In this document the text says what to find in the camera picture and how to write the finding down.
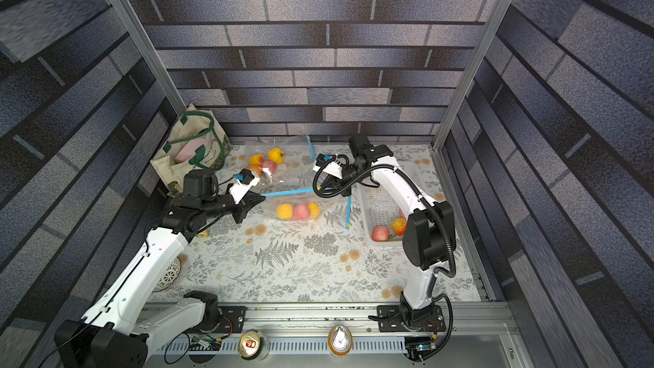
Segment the pink peach with leaf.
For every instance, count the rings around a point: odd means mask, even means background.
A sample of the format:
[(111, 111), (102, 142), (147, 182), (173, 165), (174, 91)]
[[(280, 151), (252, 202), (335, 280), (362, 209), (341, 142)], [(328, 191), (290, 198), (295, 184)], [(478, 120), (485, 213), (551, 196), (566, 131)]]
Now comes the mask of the pink peach with leaf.
[(278, 169), (278, 164), (270, 159), (264, 159), (261, 163), (261, 167), (265, 174), (273, 175)]

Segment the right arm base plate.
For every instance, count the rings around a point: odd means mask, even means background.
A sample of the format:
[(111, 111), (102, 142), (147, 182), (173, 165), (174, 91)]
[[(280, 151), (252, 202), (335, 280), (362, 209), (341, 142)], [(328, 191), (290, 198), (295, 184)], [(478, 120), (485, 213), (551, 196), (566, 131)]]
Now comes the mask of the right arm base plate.
[(420, 310), (400, 306), (376, 308), (369, 319), (378, 324), (380, 332), (434, 332), (446, 331), (446, 322), (440, 306), (432, 304)]

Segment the yellow peach red blush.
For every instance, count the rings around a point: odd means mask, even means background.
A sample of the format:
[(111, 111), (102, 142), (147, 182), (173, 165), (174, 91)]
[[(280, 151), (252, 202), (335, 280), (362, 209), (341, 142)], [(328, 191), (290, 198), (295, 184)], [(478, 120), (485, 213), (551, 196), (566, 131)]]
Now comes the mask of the yellow peach red blush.
[(308, 209), (309, 209), (309, 218), (312, 220), (317, 219), (321, 214), (320, 205), (316, 202), (310, 202), (308, 204)]

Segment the clear zip-top bag blue zipper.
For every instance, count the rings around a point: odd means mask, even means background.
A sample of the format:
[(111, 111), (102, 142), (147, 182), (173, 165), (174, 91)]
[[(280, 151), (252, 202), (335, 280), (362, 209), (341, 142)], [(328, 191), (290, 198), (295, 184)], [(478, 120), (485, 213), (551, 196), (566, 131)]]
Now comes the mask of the clear zip-top bag blue zipper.
[(313, 179), (313, 164), (316, 154), (309, 136), (286, 136), (268, 138), (261, 141), (245, 142), (245, 155), (249, 159), (262, 154), (268, 159), (268, 152), (281, 148), (285, 152), (284, 162), (278, 164), (273, 175), (262, 173), (257, 186), (262, 193), (273, 193), (309, 188)]

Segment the white round strainer bowl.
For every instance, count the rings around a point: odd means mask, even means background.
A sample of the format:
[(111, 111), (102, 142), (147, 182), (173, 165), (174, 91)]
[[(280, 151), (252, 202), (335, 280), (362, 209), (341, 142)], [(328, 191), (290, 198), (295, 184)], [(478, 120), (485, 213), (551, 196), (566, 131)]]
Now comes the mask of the white round strainer bowl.
[(153, 291), (160, 292), (160, 291), (167, 290), (170, 286), (175, 284), (175, 281), (177, 281), (181, 272), (182, 272), (182, 262), (178, 257), (176, 257), (173, 260), (173, 262), (168, 266), (168, 268), (165, 270), (165, 273), (158, 281)]

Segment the wrinkled yellow red peach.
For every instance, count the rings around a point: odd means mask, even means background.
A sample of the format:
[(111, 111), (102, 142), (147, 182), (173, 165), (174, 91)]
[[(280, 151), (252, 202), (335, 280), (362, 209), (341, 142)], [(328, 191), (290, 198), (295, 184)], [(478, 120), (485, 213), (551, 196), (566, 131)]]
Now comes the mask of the wrinkled yellow red peach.
[(398, 217), (394, 219), (391, 223), (391, 228), (393, 229), (393, 233), (396, 236), (402, 237), (405, 235), (405, 231), (407, 228), (407, 221), (403, 217)]

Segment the yellow peach green leaf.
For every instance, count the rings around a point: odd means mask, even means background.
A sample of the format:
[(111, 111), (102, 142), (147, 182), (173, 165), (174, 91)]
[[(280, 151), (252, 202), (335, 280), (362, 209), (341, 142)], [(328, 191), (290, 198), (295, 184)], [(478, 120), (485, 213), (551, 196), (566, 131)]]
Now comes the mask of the yellow peach green leaf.
[(285, 152), (281, 148), (273, 148), (268, 152), (268, 159), (276, 164), (284, 162)]

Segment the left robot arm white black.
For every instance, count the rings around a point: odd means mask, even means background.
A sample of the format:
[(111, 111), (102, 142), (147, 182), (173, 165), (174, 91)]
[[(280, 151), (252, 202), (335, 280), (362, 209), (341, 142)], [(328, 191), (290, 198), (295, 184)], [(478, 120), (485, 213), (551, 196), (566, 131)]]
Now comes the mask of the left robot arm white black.
[(143, 246), (107, 292), (79, 321), (64, 321), (54, 334), (66, 367), (142, 367), (153, 352), (187, 332), (211, 333), (223, 321), (215, 295), (192, 291), (143, 323), (137, 319), (158, 282), (193, 239), (214, 221), (242, 223), (264, 201), (253, 192), (260, 177), (241, 170), (224, 194), (212, 170), (192, 170), (183, 190), (146, 228)]

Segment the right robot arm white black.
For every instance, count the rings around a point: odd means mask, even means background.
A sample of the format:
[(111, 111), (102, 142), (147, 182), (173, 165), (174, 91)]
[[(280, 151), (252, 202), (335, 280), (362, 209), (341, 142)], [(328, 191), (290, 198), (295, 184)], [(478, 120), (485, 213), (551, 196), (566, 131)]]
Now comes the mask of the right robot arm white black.
[(399, 311), (393, 318), (407, 326), (417, 326), (430, 319), (434, 303), (448, 299), (446, 294), (433, 296), (436, 279), (439, 276), (453, 279), (457, 274), (453, 208), (420, 188), (388, 146), (374, 146), (361, 134), (349, 138), (347, 144), (350, 156), (317, 156), (313, 192), (321, 199), (346, 196), (354, 185), (370, 178), (402, 210), (406, 219), (402, 247), (414, 269), (400, 294)]

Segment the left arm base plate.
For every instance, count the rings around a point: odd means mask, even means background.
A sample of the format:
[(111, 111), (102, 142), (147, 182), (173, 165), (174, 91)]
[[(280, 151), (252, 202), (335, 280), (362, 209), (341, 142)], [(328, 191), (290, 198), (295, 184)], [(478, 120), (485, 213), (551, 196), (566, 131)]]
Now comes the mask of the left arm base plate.
[(219, 306), (219, 310), (221, 311), (221, 317), (216, 329), (214, 329), (215, 334), (224, 336), (226, 334), (234, 335), (243, 332), (247, 312), (246, 307), (221, 305)]

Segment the white plastic mesh basket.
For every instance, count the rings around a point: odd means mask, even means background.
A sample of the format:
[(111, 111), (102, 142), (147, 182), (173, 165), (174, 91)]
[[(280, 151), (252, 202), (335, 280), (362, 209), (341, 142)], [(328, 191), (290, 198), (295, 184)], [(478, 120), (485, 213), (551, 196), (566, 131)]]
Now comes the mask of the white plastic mesh basket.
[[(392, 228), (394, 220), (400, 217), (400, 212), (409, 215), (413, 210), (424, 210), (420, 198), (427, 194), (413, 182), (410, 175), (415, 171), (405, 171), (400, 164), (391, 158), (386, 164), (373, 166), (372, 179), (380, 184), (377, 188), (357, 185), (359, 202), (362, 209), (364, 230), (372, 245), (395, 248), (401, 247), (402, 236), (398, 236)], [(386, 240), (373, 240), (373, 232), (377, 227), (385, 227), (390, 231)]]

